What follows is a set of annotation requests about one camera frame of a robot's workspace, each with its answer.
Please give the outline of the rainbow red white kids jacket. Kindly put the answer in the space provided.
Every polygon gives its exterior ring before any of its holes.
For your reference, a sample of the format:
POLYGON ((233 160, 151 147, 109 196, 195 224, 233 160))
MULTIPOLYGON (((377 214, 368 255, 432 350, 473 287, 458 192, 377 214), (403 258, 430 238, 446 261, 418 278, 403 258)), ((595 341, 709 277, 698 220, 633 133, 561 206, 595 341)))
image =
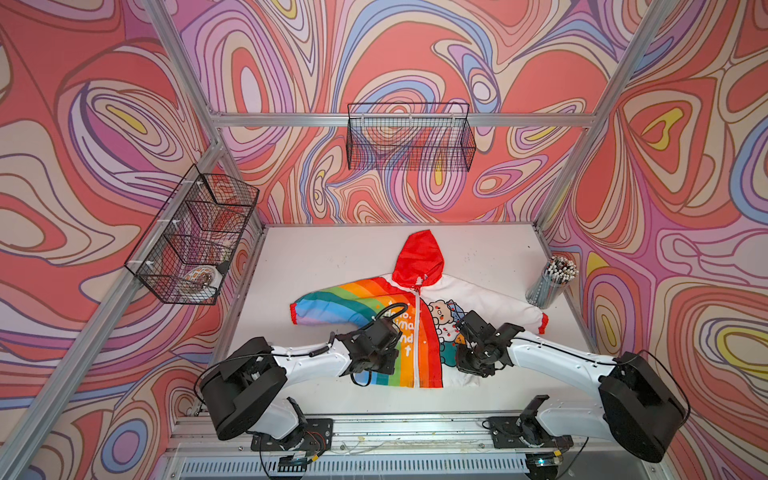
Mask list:
POLYGON ((444 272, 444 257, 433 233, 411 234, 392 273, 310 292, 290 306, 295 325, 352 324, 362 327, 383 308, 405 303, 396 319, 402 333, 391 374, 359 373, 362 386, 439 389, 475 387, 480 379, 462 373, 456 353, 466 340, 459 322, 470 311, 500 326, 545 332, 548 316, 538 307, 444 272))

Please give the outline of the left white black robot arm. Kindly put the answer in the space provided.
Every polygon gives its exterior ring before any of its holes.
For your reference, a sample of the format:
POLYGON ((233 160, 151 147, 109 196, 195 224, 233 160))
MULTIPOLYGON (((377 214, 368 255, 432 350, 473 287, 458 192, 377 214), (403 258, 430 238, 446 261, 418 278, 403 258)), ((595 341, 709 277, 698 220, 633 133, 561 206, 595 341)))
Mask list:
POLYGON ((403 336, 397 320, 405 303, 389 305, 361 328, 333 333, 322 344, 298 348, 270 345, 254 337, 198 377, 195 388, 221 441, 249 433, 273 440, 284 450, 298 448, 308 423, 298 402, 281 393, 289 386, 366 372, 391 375, 403 336))

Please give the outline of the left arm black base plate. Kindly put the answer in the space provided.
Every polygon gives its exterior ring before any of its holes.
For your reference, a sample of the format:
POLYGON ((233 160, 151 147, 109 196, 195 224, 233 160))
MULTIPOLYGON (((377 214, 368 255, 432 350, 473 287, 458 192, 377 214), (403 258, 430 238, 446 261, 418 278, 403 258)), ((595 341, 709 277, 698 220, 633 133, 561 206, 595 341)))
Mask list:
POLYGON ((331 418, 310 418, 301 423, 284 439, 277 440, 268 434, 252 435, 253 452, 304 452, 310 457, 320 456, 332 447, 334 421, 331 418))

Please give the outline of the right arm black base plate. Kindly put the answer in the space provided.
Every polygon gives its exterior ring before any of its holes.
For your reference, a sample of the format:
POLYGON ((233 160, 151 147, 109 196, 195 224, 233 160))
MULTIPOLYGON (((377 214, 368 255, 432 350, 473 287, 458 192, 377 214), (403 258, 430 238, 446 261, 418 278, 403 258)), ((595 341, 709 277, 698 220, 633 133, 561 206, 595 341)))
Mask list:
POLYGON ((570 435, 553 436, 534 417, 494 416, 485 419, 481 426, 490 433, 495 449, 565 452, 574 446, 570 435))

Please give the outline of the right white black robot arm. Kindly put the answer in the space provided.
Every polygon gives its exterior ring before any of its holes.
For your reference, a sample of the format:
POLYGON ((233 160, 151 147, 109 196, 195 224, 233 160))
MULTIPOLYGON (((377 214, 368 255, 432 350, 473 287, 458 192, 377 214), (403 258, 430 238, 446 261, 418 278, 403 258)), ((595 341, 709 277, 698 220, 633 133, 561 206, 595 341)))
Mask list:
POLYGON ((639 353, 618 358, 579 351, 549 342, 523 327, 496 328, 476 312, 458 322, 465 343, 457 348, 456 366, 482 378, 501 364, 533 370, 568 384, 592 402, 557 401, 542 394, 522 429, 551 437, 581 436, 613 440, 625 451, 659 463, 688 411, 660 375, 639 353))

